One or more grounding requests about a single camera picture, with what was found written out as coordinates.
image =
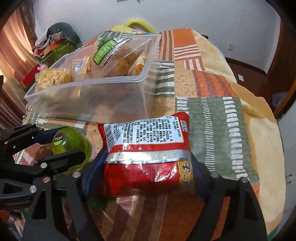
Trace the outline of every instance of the wooden floor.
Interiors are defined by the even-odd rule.
[[[255,70],[240,65],[229,63],[229,66],[234,73],[237,83],[247,88],[255,96],[263,97],[273,111],[272,92],[267,77]],[[243,76],[244,82],[239,80],[238,75]]]

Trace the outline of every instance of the tablecloth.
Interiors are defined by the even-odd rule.
[[[225,178],[249,179],[271,237],[283,213],[285,176],[279,129],[268,104],[237,84],[222,55],[194,30],[161,35],[151,117],[188,113],[190,145],[197,160]],[[91,141],[94,154],[102,148],[97,123],[44,120],[34,110],[25,123],[45,129],[71,126]],[[17,163],[32,164],[36,150],[19,153]],[[225,198],[212,239],[221,235],[228,204]],[[110,199],[104,209],[91,213],[105,240],[186,240],[203,205],[197,196],[169,193]]]

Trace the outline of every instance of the baseboard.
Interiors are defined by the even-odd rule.
[[[250,65],[250,64],[246,64],[244,62],[238,61],[236,59],[227,58],[227,57],[225,57],[225,58],[226,58],[227,63],[229,63],[229,64],[236,64],[236,65],[239,65],[239,66],[254,70],[254,71],[256,71],[256,72],[258,72],[260,74],[263,74],[264,76],[267,76],[265,71],[262,70],[262,69],[259,69],[259,68],[255,67],[255,66]]]

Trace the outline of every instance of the wall outlet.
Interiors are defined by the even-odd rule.
[[[230,50],[230,51],[233,51],[233,47],[234,47],[234,45],[232,45],[232,44],[228,44],[228,50]]]

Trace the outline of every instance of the metal screw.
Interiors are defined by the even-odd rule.
[[[43,163],[41,163],[41,168],[46,168],[47,167],[47,163],[46,162],[43,162]]]
[[[217,173],[217,172],[211,172],[210,175],[213,178],[218,178],[220,176],[219,173]]]
[[[74,178],[78,178],[78,177],[80,177],[81,176],[81,172],[74,172],[73,174],[72,174],[72,177],[74,177]]]
[[[43,182],[44,183],[48,183],[50,181],[50,177],[45,177],[45,178],[43,178]]]
[[[30,186],[30,192],[34,193],[37,191],[37,187],[35,185]]]
[[[242,181],[243,183],[248,183],[248,182],[249,182],[249,180],[248,180],[246,177],[242,177],[242,178],[241,178],[241,181]]]

